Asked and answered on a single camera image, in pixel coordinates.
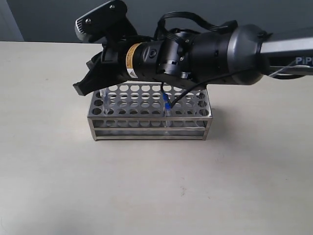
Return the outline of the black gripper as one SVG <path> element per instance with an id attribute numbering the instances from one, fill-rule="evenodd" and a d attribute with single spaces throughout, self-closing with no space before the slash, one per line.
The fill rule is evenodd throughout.
<path id="1" fill-rule="evenodd" d="M 120 42 L 115 49 L 105 45 L 102 52 L 86 62 L 88 73 L 73 87 L 79 95 L 86 96 L 126 81 L 162 82 L 157 72 L 162 44 L 163 41 Z"/>

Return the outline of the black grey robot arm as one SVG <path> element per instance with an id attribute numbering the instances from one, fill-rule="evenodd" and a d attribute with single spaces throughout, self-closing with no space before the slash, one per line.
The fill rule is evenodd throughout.
<path id="1" fill-rule="evenodd" d="M 252 85 L 264 75 L 291 80 L 313 73 L 313 30 L 267 33 L 248 24 L 219 34 L 174 29 L 170 39 L 127 39 L 88 61 L 89 72 L 74 89 L 85 96 L 127 81 L 166 83 L 184 90 L 207 85 Z"/>

